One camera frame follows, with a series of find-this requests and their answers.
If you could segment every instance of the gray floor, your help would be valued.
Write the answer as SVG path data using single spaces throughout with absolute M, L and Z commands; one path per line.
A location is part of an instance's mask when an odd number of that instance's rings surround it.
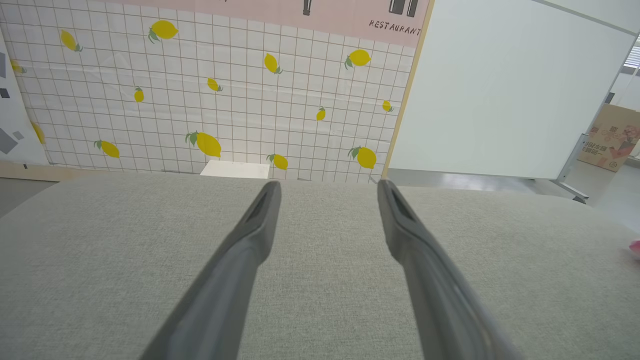
M 0 177 L 0 217 L 55 183 Z
M 388 176 L 396 185 L 403 186 L 537 193 L 573 198 L 571 193 L 546 180 L 392 168 L 389 169 Z M 640 234 L 640 168 L 624 165 L 615 173 L 576 161 L 566 183 L 589 195 L 588 206 Z

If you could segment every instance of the lemon print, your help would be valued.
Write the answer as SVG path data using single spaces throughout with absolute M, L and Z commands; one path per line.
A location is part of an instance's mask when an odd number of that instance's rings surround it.
M 216 82 L 212 78 L 209 78 L 207 80 L 207 85 L 209 85 L 209 88 L 211 88 L 211 90 L 213 91 L 222 91 L 222 86 L 218 85 L 218 82 Z
M 142 102 L 142 100 L 145 99 L 145 93 L 142 92 L 140 86 L 136 86 L 136 93 L 133 94 L 133 98 L 136 100 L 136 102 Z
M 278 154 L 267 155 L 267 159 L 269 159 L 269 161 L 273 161 L 273 164 L 276 166 L 276 168 L 279 168 L 282 170 L 287 170 L 287 167 L 289 166 L 289 162 L 287 161 L 287 158 L 285 158 L 282 155 L 278 155 Z
M 149 28 L 149 36 L 147 37 L 149 41 L 151 41 L 151 44 L 155 44 L 152 39 L 160 41 L 160 39 L 158 39 L 158 37 L 160 37 L 168 40 L 173 38 L 177 33 L 178 29 L 176 29 L 171 22 L 168 22 L 167 20 L 160 20 L 151 25 L 151 27 Z
M 220 147 L 220 143 L 216 140 L 215 137 L 205 134 L 199 133 L 195 131 L 193 133 L 188 133 L 184 138 L 184 141 L 187 142 L 189 140 L 192 145 L 196 145 L 198 143 L 198 147 L 200 151 L 204 152 L 205 155 L 215 156 L 217 158 L 220 157 L 220 151 L 222 148 Z
M 65 30 L 62 30 L 62 32 L 60 33 L 60 40 L 62 40 L 62 44 L 65 44 L 66 47 L 77 53 L 84 49 L 84 47 L 81 47 L 80 44 L 76 44 L 74 36 L 70 33 L 67 33 Z
M 267 68 L 267 70 L 271 71 L 274 74 L 281 74 L 283 71 L 278 66 L 278 62 L 276 61 L 276 58 L 274 58 L 273 55 L 269 53 L 267 53 L 267 56 L 264 57 L 264 66 Z
M 25 72 L 27 72 L 27 69 L 21 67 L 20 64 L 18 64 L 18 62 L 15 60 L 11 60 L 11 68 L 13 69 L 13 71 L 19 72 L 20 74 L 24 74 Z
M 347 66 L 364 66 L 367 65 L 369 61 L 371 61 L 369 53 L 362 49 L 358 49 L 352 52 L 351 55 L 347 56 L 347 60 L 344 60 L 344 68 L 348 70 L 349 68 L 347 68 Z
M 324 120 L 325 116 L 326 116 L 326 111 L 322 106 L 320 106 L 320 108 L 318 109 L 318 113 L 316 114 L 316 120 L 317 121 Z
M 110 142 L 98 140 L 93 142 L 93 146 L 97 146 L 98 149 L 102 149 L 105 154 L 111 156 L 112 158 L 120 158 L 120 150 Z
M 373 165 L 376 164 L 376 153 L 366 147 L 354 147 L 349 150 L 349 155 L 354 159 L 358 156 L 358 162 L 361 167 L 373 168 Z
M 33 126 L 33 129 L 36 131 L 36 135 L 38 135 L 38 140 L 40 140 L 40 143 L 45 143 L 44 133 L 42 132 L 42 129 L 40 129 L 40 126 L 33 121 L 31 122 L 31 126 Z
M 386 101 L 382 103 L 382 108 L 386 111 L 386 112 L 391 112 L 394 110 L 394 107 L 391 106 L 391 103 Z

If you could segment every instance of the metal stand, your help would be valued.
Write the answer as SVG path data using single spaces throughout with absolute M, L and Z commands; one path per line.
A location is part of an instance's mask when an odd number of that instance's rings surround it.
M 587 140 L 589 140 L 589 135 L 588 134 L 581 134 L 580 138 L 578 139 L 578 142 L 575 144 L 575 147 L 573 148 L 573 151 L 571 152 L 571 155 L 569 156 L 569 158 L 567 159 L 566 163 L 564 164 L 564 167 L 562 168 L 562 170 L 560 171 L 560 174 L 558 175 L 558 178 L 556 180 L 551 180 L 552 183 L 560 186 L 561 188 L 565 189 L 566 191 L 572 193 L 575 195 L 575 197 L 573 198 L 574 200 L 576 200 L 577 202 L 581 202 L 583 204 L 586 204 L 587 199 L 589 198 L 589 195 L 583 193 L 582 191 L 572 187 L 569 184 L 566 184 L 564 182 L 564 180 L 566 179 L 566 176 L 569 174 L 569 171 L 571 171 L 571 167 L 573 166 L 573 163 L 575 163 L 576 160 L 578 160 L 578 155 L 580 154 L 580 151 L 582 151 L 582 148 L 584 147 L 584 145 L 587 143 Z

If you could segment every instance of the window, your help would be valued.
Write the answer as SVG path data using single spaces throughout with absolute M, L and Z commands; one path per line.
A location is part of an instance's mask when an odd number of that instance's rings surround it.
M 640 37 L 636 40 L 636 44 L 625 61 L 626 67 L 640 67 Z

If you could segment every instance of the white wall panel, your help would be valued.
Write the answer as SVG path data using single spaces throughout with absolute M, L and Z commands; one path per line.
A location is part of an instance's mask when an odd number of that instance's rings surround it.
M 634 40 L 531 0 L 437 1 L 390 167 L 556 178 Z
M 598 20 L 627 29 L 640 31 L 640 1 L 638 0 L 547 0 L 563 8 L 589 15 Z

